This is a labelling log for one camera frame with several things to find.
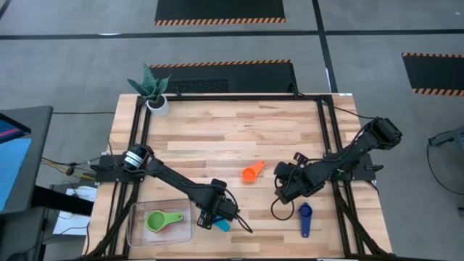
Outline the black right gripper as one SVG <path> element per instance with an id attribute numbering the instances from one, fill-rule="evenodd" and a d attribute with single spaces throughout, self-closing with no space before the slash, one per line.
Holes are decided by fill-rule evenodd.
<path id="1" fill-rule="evenodd" d="M 279 162 L 274 170 L 277 178 L 282 178 L 282 192 L 279 199 L 288 204 L 299 196 L 309 197 L 325 186 L 326 175 L 312 171 L 308 165 L 304 168 L 291 163 Z"/>

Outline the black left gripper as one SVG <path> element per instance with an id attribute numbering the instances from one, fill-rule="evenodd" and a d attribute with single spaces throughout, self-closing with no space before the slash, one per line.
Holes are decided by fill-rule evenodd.
<path id="1" fill-rule="evenodd" d="M 207 230 L 211 229 L 216 220 L 232 221 L 239 213 L 234 198 L 229 199 L 224 193 L 216 191 L 204 193 L 197 207 L 200 209 L 197 225 Z"/>

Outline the light blue measuring cup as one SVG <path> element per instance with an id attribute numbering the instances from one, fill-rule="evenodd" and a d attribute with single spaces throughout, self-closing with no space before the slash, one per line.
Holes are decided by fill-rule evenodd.
<path id="1" fill-rule="evenodd" d="M 217 217 L 213 220 L 213 225 L 217 226 L 223 232 L 229 232 L 231 229 L 228 221 L 224 217 Z"/>

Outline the orange measuring cup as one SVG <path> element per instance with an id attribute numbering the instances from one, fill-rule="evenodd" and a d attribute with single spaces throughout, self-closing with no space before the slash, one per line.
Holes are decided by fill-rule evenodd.
<path id="1" fill-rule="evenodd" d="M 255 182 L 257 179 L 257 176 L 262 172 L 262 170 L 265 168 L 265 162 L 264 161 L 258 161 L 250 166 L 246 167 L 243 169 L 241 178 L 243 182 L 247 183 L 252 183 Z"/>

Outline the red measuring cup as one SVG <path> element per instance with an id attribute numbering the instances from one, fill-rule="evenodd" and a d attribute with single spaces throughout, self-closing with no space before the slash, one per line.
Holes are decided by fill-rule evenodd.
<path id="1" fill-rule="evenodd" d="M 181 233 L 183 226 L 182 225 L 167 225 L 159 231 L 159 235 L 171 236 L 177 233 Z"/>

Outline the green measuring cup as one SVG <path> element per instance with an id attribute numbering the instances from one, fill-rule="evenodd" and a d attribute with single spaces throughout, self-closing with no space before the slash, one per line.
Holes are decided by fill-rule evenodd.
<path id="1" fill-rule="evenodd" d="M 183 214 L 180 212 L 164 212 L 162 210 L 155 210 L 148 214 L 145 219 L 145 226 L 150 231 L 159 233 L 166 226 L 181 221 L 183 221 Z"/>

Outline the clear plastic basket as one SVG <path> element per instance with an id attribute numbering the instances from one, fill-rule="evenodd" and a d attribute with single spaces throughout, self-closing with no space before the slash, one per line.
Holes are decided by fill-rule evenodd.
<path id="1" fill-rule="evenodd" d="M 183 221 L 172 223 L 183 226 L 181 233 L 163 236 L 150 231 L 145 226 L 145 219 L 150 212 L 155 210 L 182 213 Z M 194 218 L 195 214 L 188 199 L 137 202 L 130 208 L 126 239 L 131 247 L 151 247 L 163 244 L 184 243 L 190 241 L 193 237 Z"/>

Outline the black hazard-striped floor mat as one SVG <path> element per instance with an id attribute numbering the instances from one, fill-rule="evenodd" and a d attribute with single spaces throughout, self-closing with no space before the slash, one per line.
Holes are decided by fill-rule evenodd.
<path id="1" fill-rule="evenodd" d="M 297 89 L 289 59 L 158 64 L 149 68 L 156 78 L 169 78 L 168 94 L 293 93 Z"/>
<path id="2" fill-rule="evenodd" d="M 414 94 L 464 97 L 464 54 L 402 53 Z"/>
<path id="3" fill-rule="evenodd" d="M 156 26 L 280 24 L 283 0 L 158 0 Z"/>

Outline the white plant pot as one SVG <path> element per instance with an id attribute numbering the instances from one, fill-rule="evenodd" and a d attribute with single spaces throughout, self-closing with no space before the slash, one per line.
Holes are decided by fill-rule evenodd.
<path id="1" fill-rule="evenodd" d="M 145 104 L 156 117 L 164 117 L 170 112 L 170 105 L 164 94 L 160 96 L 159 103 L 155 104 L 152 100 L 147 100 Z"/>

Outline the green snake plant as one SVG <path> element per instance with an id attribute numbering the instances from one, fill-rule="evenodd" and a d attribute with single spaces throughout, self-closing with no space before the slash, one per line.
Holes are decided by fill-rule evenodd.
<path id="1" fill-rule="evenodd" d="M 138 83 L 132 79 L 127 79 L 127 82 L 141 96 L 143 96 L 145 100 L 159 103 L 162 100 L 162 95 L 167 90 L 169 80 L 170 76 L 160 79 L 155 78 L 149 66 L 144 64 L 144 75 L 142 83 Z"/>

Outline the white paper sheet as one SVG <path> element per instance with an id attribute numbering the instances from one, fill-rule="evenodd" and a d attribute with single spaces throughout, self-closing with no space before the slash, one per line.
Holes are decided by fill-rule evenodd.
<path id="1" fill-rule="evenodd" d="M 77 196 L 80 199 L 94 202 L 96 198 L 96 192 L 97 188 L 90 186 L 79 186 L 77 188 L 68 188 L 65 194 L 68 196 Z M 89 222 L 90 217 L 88 216 L 59 211 L 53 234 L 86 236 L 86 229 Z"/>

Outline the black side stand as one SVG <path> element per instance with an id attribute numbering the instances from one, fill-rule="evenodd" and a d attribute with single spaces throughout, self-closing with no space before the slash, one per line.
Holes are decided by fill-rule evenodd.
<path id="1" fill-rule="evenodd" d="M 35 186 L 30 201 L 31 208 L 45 207 L 85 216 L 91 216 L 93 206 L 94 203 L 86 199 L 62 194 L 40 186 Z"/>

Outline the dark grey equipment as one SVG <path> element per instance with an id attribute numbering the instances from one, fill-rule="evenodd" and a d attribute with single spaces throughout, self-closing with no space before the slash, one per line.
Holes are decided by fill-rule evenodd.
<path id="1" fill-rule="evenodd" d="M 454 130 L 438 133 L 428 140 L 428 144 L 433 147 L 440 147 L 448 142 L 455 142 L 457 147 L 464 152 L 464 125 Z"/>

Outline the monitor with blue screen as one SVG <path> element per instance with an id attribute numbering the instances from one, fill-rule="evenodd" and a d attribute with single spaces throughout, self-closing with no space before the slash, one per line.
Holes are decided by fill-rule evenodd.
<path id="1" fill-rule="evenodd" d="M 0 110 L 0 215 L 32 207 L 50 105 Z"/>

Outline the black aluminium table frame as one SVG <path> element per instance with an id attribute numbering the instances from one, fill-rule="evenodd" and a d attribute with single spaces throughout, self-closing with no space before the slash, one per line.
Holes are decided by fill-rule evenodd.
<path id="1" fill-rule="evenodd" d="M 224 96 L 172 101 L 170 114 L 153 117 L 134 94 L 120 96 L 110 142 L 115 154 L 129 143 L 145 141 L 166 165 L 197 183 L 223 180 L 236 197 L 245 231 L 232 223 L 229 232 L 205 230 L 195 223 L 190 241 L 131 247 L 120 231 L 105 261 L 143 259 L 258 259 L 342 257 L 338 214 L 331 184 L 308 199 L 313 208 L 311 232 L 302 238 L 297 206 L 276 201 L 273 171 L 296 152 L 308 157 L 347 145 L 358 132 L 354 100 L 335 94 L 336 109 L 309 99 L 284 96 L 276 100 L 228 101 Z M 243 169 L 264 161 L 255 182 L 243 182 Z"/>

